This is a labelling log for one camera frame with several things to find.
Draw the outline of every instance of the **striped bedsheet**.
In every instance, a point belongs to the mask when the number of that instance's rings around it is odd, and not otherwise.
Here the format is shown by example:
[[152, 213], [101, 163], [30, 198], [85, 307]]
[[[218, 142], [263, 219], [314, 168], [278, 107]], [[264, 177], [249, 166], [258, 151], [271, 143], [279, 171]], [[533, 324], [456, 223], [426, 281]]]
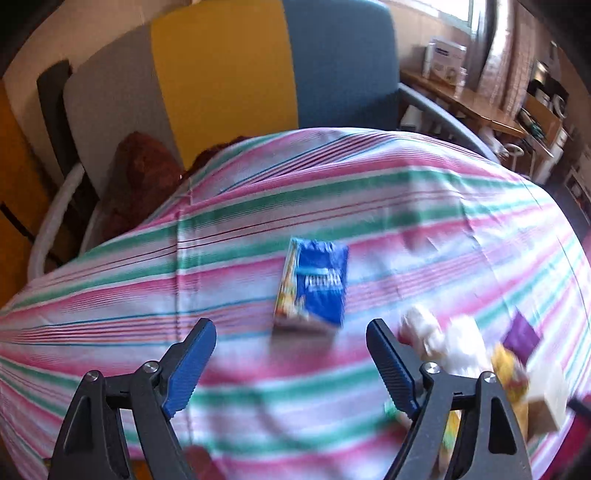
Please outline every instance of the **striped bedsheet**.
[[[272, 329], [288, 240], [350, 247], [345, 326]], [[0, 432], [25, 479], [46, 478], [82, 377], [134, 371], [200, 317], [218, 342], [173, 425], [228, 480], [376, 480], [404, 432], [365, 346], [415, 303], [473, 315], [488, 345], [516, 309], [574, 393], [591, 390], [591, 270], [537, 186], [416, 134], [307, 129], [236, 144], [144, 225], [29, 284], [0, 314]], [[123, 412], [132, 456], [140, 455]], [[530, 445], [534, 477], [570, 427]]]

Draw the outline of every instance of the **metal screw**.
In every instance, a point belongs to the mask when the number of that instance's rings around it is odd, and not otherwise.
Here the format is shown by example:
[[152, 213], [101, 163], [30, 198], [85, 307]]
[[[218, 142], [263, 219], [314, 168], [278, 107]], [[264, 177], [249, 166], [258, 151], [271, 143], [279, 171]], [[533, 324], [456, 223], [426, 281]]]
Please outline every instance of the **metal screw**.
[[425, 372], [434, 375], [434, 374], [438, 374], [441, 371], [441, 368], [439, 368], [439, 365], [437, 365], [435, 362], [427, 362], [425, 364]]
[[482, 374], [484, 381], [487, 383], [496, 383], [496, 375], [493, 372], [484, 372]]
[[158, 367], [158, 362], [154, 362], [153, 360], [142, 365], [142, 369], [147, 374], [153, 374], [158, 369]]
[[84, 380], [86, 380], [87, 382], [94, 382], [99, 378], [99, 372], [97, 370], [91, 370], [90, 372], [87, 372], [86, 375], [84, 376]]

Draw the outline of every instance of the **yellow panel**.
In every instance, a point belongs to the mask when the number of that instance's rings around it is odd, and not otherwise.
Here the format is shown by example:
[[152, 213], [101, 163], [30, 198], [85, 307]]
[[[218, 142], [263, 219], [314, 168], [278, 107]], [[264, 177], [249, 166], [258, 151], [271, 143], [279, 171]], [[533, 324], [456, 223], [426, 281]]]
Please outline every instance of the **yellow panel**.
[[37, 161], [14, 118], [3, 82], [0, 82], [0, 201], [10, 201], [11, 211], [33, 235], [37, 234], [50, 203]]
[[27, 264], [31, 244], [0, 214], [0, 306], [27, 283]]
[[152, 54], [186, 167], [238, 135], [298, 127], [296, 82], [280, 0], [215, 0], [155, 20]]

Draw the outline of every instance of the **window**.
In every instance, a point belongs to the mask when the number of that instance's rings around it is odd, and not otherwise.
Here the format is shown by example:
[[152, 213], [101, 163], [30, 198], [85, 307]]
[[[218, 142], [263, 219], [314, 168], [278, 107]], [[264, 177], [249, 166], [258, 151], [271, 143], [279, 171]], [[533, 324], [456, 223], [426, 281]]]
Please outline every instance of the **window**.
[[468, 23], [472, 13], [472, 0], [420, 0], [440, 12]]
[[454, 27], [470, 31], [474, 3], [480, 5], [483, 0], [390, 0], [416, 8], [434, 17], [439, 17]]

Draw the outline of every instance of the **white box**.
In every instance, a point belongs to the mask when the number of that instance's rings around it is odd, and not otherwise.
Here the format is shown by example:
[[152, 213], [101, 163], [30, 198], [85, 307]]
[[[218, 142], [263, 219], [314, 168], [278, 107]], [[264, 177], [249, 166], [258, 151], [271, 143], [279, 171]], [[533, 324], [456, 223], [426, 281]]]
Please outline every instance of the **white box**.
[[435, 44], [435, 51], [431, 63], [431, 79], [455, 87], [466, 58], [466, 47], [441, 38], [434, 38], [432, 42]]
[[553, 362], [528, 363], [530, 387], [525, 400], [528, 403], [528, 438], [557, 432], [566, 421], [566, 403], [569, 385], [562, 368]]

